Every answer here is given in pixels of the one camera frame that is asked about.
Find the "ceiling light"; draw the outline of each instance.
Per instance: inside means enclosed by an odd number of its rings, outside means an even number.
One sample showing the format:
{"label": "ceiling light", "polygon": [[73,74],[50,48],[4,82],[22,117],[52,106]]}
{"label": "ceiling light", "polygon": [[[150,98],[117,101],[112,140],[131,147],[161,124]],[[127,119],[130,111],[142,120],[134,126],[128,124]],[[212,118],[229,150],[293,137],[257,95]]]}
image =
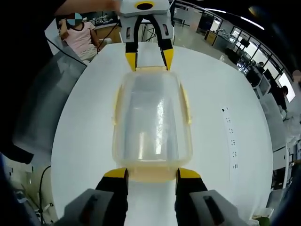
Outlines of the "ceiling light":
{"label": "ceiling light", "polygon": [[259,27],[260,29],[262,29],[262,30],[264,30],[264,28],[263,27],[261,27],[259,24],[257,24],[257,23],[255,23],[255,22],[253,22],[253,21],[251,21],[251,20],[248,20],[247,18],[244,18],[244,17],[240,17],[241,19],[243,19],[243,20],[245,20],[245,21],[247,21],[247,22],[249,22],[249,23],[251,23],[251,24],[254,24],[255,26],[257,26],[257,27]]}
{"label": "ceiling light", "polygon": [[206,8],[205,10],[216,11],[216,12],[220,12],[220,13],[226,13],[226,11],[222,11],[222,10],[218,10],[218,9],[214,9],[214,8]]}

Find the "window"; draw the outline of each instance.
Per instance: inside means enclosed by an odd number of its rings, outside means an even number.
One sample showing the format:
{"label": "window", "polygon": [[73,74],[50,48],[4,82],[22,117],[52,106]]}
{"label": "window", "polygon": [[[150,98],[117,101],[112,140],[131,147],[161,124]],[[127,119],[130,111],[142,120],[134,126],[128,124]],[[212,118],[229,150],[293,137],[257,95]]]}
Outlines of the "window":
{"label": "window", "polygon": [[256,63],[263,62],[264,64],[267,62],[268,58],[266,55],[262,52],[262,50],[257,50],[254,57],[252,58]]}
{"label": "window", "polygon": [[283,72],[283,66],[282,66],[282,63],[274,56],[274,55],[272,55],[272,57],[271,57],[271,62],[272,62],[272,64],[274,65],[274,67],[276,68],[276,70],[280,73],[280,74],[282,74],[282,72]]}
{"label": "window", "polygon": [[243,39],[243,37],[239,36],[237,42],[235,43],[235,45],[237,45],[238,47],[240,46],[240,41]]}
{"label": "window", "polygon": [[244,49],[244,52],[246,52],[250,56],[249,58],[251,58],[258,48],[259,42],[253,38],[250,38],[249,42],[250,45]]}
{"label": "window", "polygon": [[245,33],[245,32],[241,32],[240,36],[241,36],[243,39],[246,39],[246,40],[249,40],[249,38],[250,38],[250,35],[248,35],[248,34]]}
{"label": "window", "polygon": [[283,86],[287,86],[287,89],[288,89],[288,94],[286,96],[288,102],[291,102],[292,99],[296,96],[295,95],[295,92],[292,88],[292,85],[290,83],[290,81],[288,80],[287,76],[285,73],[283,73],[280,78],[278,79],[278,82],[280,83],[280,86],[283,87]]}
{"label": "window", "polygon": [[265,54],[265,56],[270,56],[271,52],[264,46],[264,45],[260,45],[259,48],[261,49],[261,51]]}
{"label": "window", "polygon": [[263,67],[265,70],[269,70],[271,72],[273,78],[275,79],[277,75],[279,75],[279,71],[275,68],[275,66],[272,64],[271,60],[267,62],[267,64]]}
{"label": "window", "polygon": [[231,34],[235,38],[231,38],[230,41],[235,42],[235,40],[238,38],[240,32],[241,32],[241,30],[235,27],[232,34]]}

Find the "pink shirt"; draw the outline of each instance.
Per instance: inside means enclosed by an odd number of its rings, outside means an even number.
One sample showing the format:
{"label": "pink shirt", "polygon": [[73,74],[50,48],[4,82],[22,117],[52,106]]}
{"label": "pink shirt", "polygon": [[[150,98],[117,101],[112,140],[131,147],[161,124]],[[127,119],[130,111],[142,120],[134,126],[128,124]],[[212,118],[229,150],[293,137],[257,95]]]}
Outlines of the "pink shirt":
{"label": "pink shirt", "polygon": [[91,47],[95,47],[92,44],[90,34],[90,31],[93,29],[95,29],[95,26],[91,22],[85,22],[80,31],[70,28],[68,29],[69,36],[65,41],[75,53],[80,54]]}

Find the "chair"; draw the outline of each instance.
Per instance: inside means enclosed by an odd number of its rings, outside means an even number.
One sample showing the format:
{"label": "chair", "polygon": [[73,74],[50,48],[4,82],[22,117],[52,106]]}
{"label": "chair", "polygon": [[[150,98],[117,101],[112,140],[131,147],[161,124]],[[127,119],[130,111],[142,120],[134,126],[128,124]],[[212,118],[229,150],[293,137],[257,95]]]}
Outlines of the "chair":
{"label": "chair", "polygon": [[271,89],[271,84],[269,83],[269,80],[263,74],[261,75],[262,77],[260,78],[258,85],[253,87],[253,90],[257,95],[258,99],[261,99]]}

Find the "round white table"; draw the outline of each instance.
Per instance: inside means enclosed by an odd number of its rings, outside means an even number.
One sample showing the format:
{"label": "round white table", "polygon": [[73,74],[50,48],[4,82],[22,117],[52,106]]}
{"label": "round white table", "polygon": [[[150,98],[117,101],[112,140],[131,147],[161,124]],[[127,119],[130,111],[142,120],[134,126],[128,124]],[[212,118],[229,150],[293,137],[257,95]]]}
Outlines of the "round white table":
{"label": "round white table", "polygon": [[[138,66],[164,65],[157,44],[139,43]],[[171,70],[187,90],[191,108],[192,160],[184,167],[198,172],[238,207],[242,219],[267,204],[273,156],[261,105],[239,71],[208,55],[174,47]],[[58,217],[65,205],[104,173],[116,168],[112,159],[113,106],[123,76],[130,72],[125,44],[107,45],[89,64],[73,88],[57,126],[52,151],[51,184]],[[231,143],[225,115],[235,132],[238,169],[231,169]],[[125,225],[174,226],[175,181],[129,182]]]}

